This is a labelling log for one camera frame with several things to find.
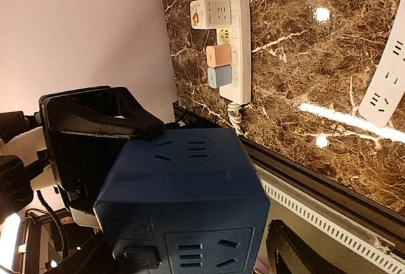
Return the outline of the dark blue cube socket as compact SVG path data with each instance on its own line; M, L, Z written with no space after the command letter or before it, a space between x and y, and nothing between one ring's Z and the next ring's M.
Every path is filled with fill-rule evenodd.
M229 128L129 140L94 203L124 273L250 273L270 202Z

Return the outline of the pink plug adapter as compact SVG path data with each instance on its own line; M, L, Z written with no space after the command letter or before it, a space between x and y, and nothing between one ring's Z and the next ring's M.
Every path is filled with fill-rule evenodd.
M230 44L206 47L206 60L210 68L232 64L232 48Z

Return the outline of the white cube socket adapter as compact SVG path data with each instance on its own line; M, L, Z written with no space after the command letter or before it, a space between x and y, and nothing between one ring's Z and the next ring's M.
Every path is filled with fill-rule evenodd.
M229 0L196 0L190 3L190 22L194 30L212 30L231 25Z

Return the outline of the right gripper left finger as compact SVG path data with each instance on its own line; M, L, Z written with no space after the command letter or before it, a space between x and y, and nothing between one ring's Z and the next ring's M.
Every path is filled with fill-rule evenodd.
M63 273L114 273L114 259L102 232L63 262Z

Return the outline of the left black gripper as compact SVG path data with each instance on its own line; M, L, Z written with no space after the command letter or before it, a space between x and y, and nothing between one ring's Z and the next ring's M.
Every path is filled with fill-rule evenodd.
M70 211L90 211L128 139L160 134L164 123L124 87L48 94L39 114L55 181Z

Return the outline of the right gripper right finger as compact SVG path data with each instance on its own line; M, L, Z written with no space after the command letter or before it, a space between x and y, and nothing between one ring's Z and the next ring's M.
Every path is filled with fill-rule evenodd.
M305 241L293 232L283 221L272 220L266 239L270 273L341 273L317 254Z

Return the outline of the white multicolour power strip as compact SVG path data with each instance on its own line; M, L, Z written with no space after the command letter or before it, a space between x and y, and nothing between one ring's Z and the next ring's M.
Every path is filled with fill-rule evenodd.
M252 51L250 0L229 0L229 27L216 30L218 44L229 44L232 49L232 79L229 85L220 87L220 95L229 101L243 105L251 101Z

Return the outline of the light blue power strip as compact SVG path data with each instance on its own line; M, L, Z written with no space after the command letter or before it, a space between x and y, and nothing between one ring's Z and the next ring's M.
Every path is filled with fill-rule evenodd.
M404 95L404 0L376 72L359 106L359 114L376 127L386 126Z

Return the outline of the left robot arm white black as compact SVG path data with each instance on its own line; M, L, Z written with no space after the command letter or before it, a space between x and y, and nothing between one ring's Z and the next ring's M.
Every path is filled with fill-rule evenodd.
M25 164L1 156L1 218L22 210L39 192L32 180L53 171L63 203L74 221L97 228L78 253L71 253L60 217L49 216L61 239L62 262L48 273L168 273L166 257L153 235L151 219L135 213L139 190L115 184L111 168L124 159L126 143L145 143L163 132L163 122L146 111L124 87L90 87L42 96L39 111L1 114L1 138L41 128L45 146Z

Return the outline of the light blue plug adapter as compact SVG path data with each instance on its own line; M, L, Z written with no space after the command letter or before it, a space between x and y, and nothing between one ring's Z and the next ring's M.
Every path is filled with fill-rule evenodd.
M208 67L208 84L211 88L217 89L232 83L232 66Z

